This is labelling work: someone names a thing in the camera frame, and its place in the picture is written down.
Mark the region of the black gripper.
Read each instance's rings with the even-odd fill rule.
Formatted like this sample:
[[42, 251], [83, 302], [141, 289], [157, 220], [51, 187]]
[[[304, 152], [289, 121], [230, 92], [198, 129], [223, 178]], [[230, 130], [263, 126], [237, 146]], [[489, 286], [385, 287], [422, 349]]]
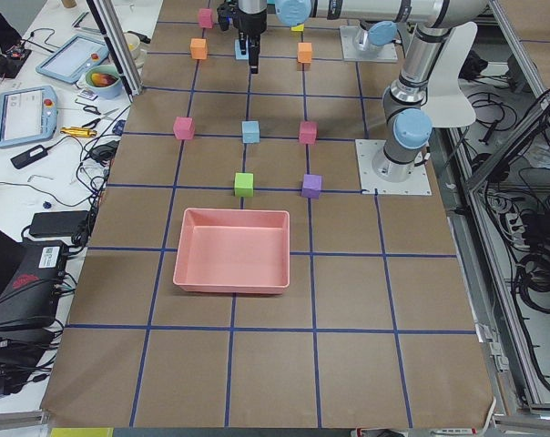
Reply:
[[[217, 7], [218, 23], [222, 31], [233, 25], [239, 37], [249, 39], [249, 66], [252, 75], [259, 73], [260, 36], [267, 28], [266, 0], [224, 1]], [[237, 41], [237, 57], [248, 56], [248, 44]]]

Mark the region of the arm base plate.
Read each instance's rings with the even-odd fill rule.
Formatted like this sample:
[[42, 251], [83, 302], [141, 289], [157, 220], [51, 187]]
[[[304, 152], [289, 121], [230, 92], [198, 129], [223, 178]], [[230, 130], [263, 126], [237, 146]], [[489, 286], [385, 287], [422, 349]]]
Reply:
[[366, 195], [431, 196], [421, 152], [408, 164], [396, 164], [384, 154], [384, 140], [356, 139], [361, 193]]
[[393, 42], [376, 46], [371, 42], [368, 33], [359, 25], [342, 25], [340, 39], [344, 61], [392, 64], [398, 61]]

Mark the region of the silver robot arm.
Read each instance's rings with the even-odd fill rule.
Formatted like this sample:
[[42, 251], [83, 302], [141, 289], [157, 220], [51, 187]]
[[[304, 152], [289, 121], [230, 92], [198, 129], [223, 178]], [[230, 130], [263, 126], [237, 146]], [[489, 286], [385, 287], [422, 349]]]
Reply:
[[[278, 19], [289, 27], [302, 25], [315, 14], [316, 1], [275, 1]], [[267, 1], [224, 1], [217, 7], [220, 29], [227, 31], [229, 25], [238, 30], [239, 50], [249, 57], [251, 74], [259, 73], [260, 37], [267, 29]], [[380, 47], [391, 43], [396, 37], [394, 22], [382, 21], [363, 28], [362, 49]]]
[[427, 84], [453, 28], [480, 15], [485, 1], [276, 1], [276, 15], [287, 26], [310, 17], [328, 20], [415, 23], [409, 50], [400, 74], [384, 92], [382, 106], [388, 129], [383, 149], [372, 159], [374, 172], [389, 182], [409, 177], [414, 160], [433, 130], [432, 120], [421, 110]]

